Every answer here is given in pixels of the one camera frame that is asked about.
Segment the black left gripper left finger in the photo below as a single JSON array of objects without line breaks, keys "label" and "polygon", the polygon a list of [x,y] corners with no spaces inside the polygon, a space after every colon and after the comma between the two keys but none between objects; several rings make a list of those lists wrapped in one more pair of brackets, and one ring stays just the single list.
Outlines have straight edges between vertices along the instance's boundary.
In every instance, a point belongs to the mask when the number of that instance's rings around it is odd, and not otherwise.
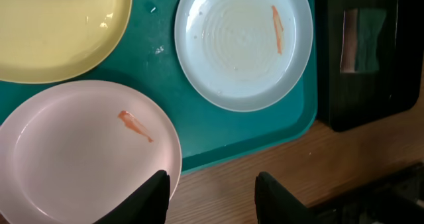
[{"label": "black left gripper left finger", "polygon": [[169,198],[170,176],[159,170],[95,224],[165,224]]}]

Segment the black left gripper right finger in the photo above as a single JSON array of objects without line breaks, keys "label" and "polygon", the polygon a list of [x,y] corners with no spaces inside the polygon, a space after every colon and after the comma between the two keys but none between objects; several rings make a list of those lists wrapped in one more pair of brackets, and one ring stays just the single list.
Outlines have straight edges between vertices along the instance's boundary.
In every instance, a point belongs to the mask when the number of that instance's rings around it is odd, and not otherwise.
[{"label": "black left gripper right finger", "polygon": [[259,224],[318,223],[316,216],[267,172],[256,177],[254,202]]}]

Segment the pink white plate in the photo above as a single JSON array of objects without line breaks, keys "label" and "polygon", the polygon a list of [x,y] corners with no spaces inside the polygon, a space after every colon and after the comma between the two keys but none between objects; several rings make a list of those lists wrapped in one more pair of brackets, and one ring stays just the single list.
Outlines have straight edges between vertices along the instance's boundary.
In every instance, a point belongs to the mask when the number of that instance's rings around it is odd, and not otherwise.
[{"label": "pink white plate", "polygon": [[100,80],[48,88],[1,125],[1,214],[10,223],[93,223],[157,171],[182,171],[178,134],[153,100]]}]

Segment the light blue plate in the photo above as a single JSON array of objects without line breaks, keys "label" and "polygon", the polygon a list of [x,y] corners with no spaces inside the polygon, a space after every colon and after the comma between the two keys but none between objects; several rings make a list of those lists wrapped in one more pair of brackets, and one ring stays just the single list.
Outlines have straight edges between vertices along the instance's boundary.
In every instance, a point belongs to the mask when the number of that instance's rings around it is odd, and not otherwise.
[{"label": "light blue plate", "polygon": [[308,0],[180,0],[176,53],[193,88],[229,111],[267,108],[302,77],[313,44]]}]

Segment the green scrubbing sponge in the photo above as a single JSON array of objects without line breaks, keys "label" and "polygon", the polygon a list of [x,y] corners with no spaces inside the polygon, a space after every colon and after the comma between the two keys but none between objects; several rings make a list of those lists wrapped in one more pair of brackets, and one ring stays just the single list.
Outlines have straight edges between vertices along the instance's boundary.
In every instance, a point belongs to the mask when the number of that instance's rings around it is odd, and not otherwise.
[{"label": "green scrubbing sponge", "polygon": [[385,20],[383,9],[359,8],[343,13],[340,72],[371,74],[379,71],[378,37]]}]

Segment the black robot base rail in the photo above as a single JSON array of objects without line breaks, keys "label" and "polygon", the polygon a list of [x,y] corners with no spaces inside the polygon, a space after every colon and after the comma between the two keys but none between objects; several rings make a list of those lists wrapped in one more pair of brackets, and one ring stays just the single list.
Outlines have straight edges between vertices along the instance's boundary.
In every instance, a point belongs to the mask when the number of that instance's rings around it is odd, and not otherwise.
[{"label": "black robot base rail", "polygon": [[322,223],[423,224],[423,163],[310,208]]}]

